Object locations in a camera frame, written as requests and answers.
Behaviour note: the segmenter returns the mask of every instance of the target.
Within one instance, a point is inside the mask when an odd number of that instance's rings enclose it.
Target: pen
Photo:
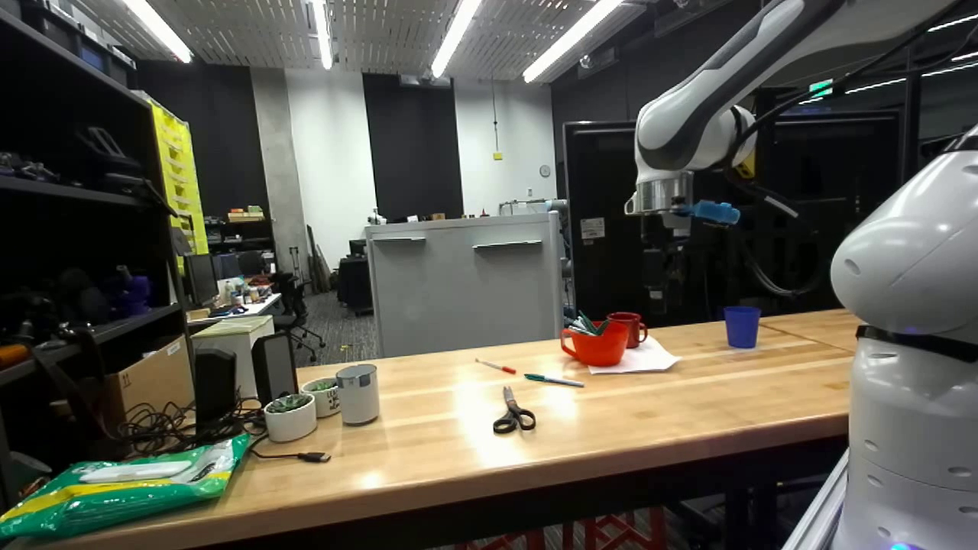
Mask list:
[[[513,375],[513,374],[517,374],[513,367],[493,364],[493,360],[483,360],[483,359],[478,359],[478,364],[485,364],[488,371],[500,371],[500,374],[507,374],[507,375]]]
[[[526,380],[533,381],[543,381],[543,385],[571,385],[571,387],[584,387],[582,381],[575,380],[549,380],[549,375],[540,375],[540,374],[526,374]]]

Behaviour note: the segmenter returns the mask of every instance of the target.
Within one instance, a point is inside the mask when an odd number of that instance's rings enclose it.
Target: fluorescent light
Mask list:
[[[158,17],[158,12],[147,0],[123,0],[123,2],[174,57],[181,57],[182,65],[192,62],[192,51],[186,50],[186,42],[174,33],[168,23]]]
[[[942,33],[942,30],[947,30],[947,29],[960,29],[960,24],[968,24],[968,23],[978,23],[978,12],[962,14],[962,17],[951,17],[951,23],[942,23],[942,24],[932,24],[930,33]]]
[[[900,82],[906,82],[906,78],[897,78],[897,79],[881,79],[881,82],[869,82],[869,86],[853,86],[853,90],[847,90],[847,95],[865,95],[865,93],[891,90],[891,86],[900,86]]]
[[[968,62],[968,57],[978,57],[978,51],[962,51],[962,55],[953,55],[951,62],[960,65],[960,62]]]
[[[973,71],[973,67],[978,67],[978,62],[973,62],[973,65],[951,65],[951,67],[938,67],[938,71],[923,74],[923,79],[947,78],[947,74],[962,74],[962,71]]]
[[[317,62],[325,71],[332,67],[332,42],[329,42],[329,24],[328,24],[328,0],[308,0],[312,5],[312,24],[316,24],[316,39],[317,39]]]
[[[438,55],[431,62],[431,78],[444,78],[446,74],[446,67],[449,67],[449,62],[453,62],[453,55],[457,50],[472,17],[478,14],[480,2],[483,0],[457,0],[455,17],[449,24],[449,33],[446,33],[446,39],[440,42],[440,50],[438,50]]]
[[[600,0],[575,23],[539,62],[523,71],[523,79],[539,79],[549,65],[571,51],[600,23],[606,23],[624,0]]]
[[[974,71],[974,67],[978,67],[978,62],[973,62],[973,65],[947,65],[947,67],[938,67],[938,71],[923,74],[923,79],[935,79],[935,78],[947,78],[947,74],[962,74],[962,71]],[[906,78],[897,78],[897,79],[881,79],[881,82],[869,82],[869,86],[853,86],[853,90],[847,90],[847,95],[865,95],[865,93],[891,90],[891,86],[900,86],[900,82],[906,82]]]

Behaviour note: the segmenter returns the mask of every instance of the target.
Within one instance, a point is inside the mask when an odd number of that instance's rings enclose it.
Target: gray wall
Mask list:
[[[249,71],[252,117],[266,167],[274,258],[283,273],[306,273],[306,218],[297,171],[290,100],[280,71]]]
[[[18,0],[0,0],[0,10],[22,17],[22,2]]]

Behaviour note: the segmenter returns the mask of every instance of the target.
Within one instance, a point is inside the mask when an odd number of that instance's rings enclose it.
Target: scissors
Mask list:
[[[513,435],[517,429],[520,432],[539,429],[539,417],[533,417],[533,410],[523,410],[511,387],[500,387],[500,399],[507,399],[507,412],[498,422],[493,422],[496,435]]]

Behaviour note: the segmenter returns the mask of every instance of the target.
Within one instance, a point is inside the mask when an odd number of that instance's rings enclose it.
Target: computer monitor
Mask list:
[[[182,258],[182,273],[186,273],[189,305],[203,308],[208,299],[217,296],[217,276],[215,276],[212,255]]]
[[[238,255],[217,255],[215,273],[217,279],[243,279]]]

